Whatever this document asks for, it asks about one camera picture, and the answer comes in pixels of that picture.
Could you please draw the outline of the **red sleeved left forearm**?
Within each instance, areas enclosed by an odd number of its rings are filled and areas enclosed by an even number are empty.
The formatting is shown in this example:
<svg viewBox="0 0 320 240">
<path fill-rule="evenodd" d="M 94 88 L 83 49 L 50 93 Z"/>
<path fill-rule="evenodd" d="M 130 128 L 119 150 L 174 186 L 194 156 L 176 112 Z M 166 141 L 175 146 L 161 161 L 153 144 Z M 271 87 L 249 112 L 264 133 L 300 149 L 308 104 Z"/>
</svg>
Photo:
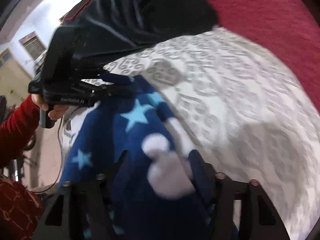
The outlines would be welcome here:
<svg viewBox="0 0 320 240">
<path fill-rule="evenodd" d="M 40 109 L 29 95 L 11 116 L 1 124 L 1 167 L 19 158 L 36 131 Z"/>
</svg>

